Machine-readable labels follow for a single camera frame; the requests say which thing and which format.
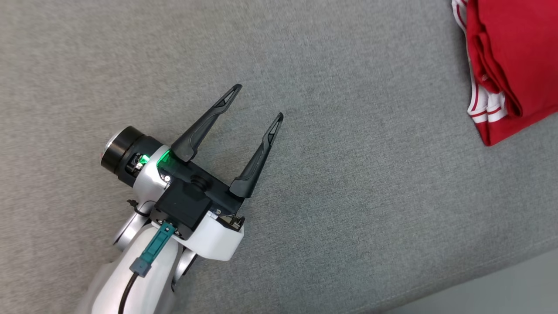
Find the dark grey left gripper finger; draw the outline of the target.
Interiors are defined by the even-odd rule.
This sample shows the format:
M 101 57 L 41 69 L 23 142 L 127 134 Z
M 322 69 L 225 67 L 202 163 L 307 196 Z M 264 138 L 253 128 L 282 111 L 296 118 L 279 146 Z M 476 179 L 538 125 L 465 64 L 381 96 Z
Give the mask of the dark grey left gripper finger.
M 253 154 L 249 163 L 247 163 L 245 169 L 243 169 L 241 175 L 235 177 L 232 181 L 229 187 L 229 191 L 231 193 L 240 198 L 251 198 L 283 119 L 283 113 L 279 113 L 271 123 L 267 131 L 264 133 L 257 151 Z
M 201 142 L 213 127 L 218 117 L 225 113 L 237 94 L 242 89 L 241 84 L 235 84 L 229 91 L 219 98 L 187 131 L 185 131 L 171 145 L 171 150 L 177 158 L 184 162 L 192 160 L 197 154 Z

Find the red Bulls jersey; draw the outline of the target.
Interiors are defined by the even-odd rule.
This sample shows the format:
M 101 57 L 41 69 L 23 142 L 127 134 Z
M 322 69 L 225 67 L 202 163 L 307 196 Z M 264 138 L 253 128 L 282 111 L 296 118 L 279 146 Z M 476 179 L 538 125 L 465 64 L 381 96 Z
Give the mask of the red Bulls jersey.
M 558 113 L 558 0 L 452 0 L 466 38 L 467 109 L 490 147 Z

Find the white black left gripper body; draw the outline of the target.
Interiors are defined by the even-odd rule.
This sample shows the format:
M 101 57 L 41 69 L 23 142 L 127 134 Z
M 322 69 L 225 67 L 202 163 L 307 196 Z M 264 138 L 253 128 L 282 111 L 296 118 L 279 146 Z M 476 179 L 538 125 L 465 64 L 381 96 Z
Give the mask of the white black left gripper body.
M 124 250 L 142 227 L 160 226 L 150 219 L 150 214 L 175 179 L 203 179 L 213 204 L 188 240 L 175 234 L 173 240 L 203 258 L 227 261 L 233 256 L 244 235 L 244 219 L 237 216 L 244 199 L 231 193 L 224 182 L 193 161 L 180 160 L 168 146 L 132 126 L 114 134 L 106 143 L 101 164 L 132 187 L 135 197 L 130 201 L 134 214 L 114 237 L 118 249 Z

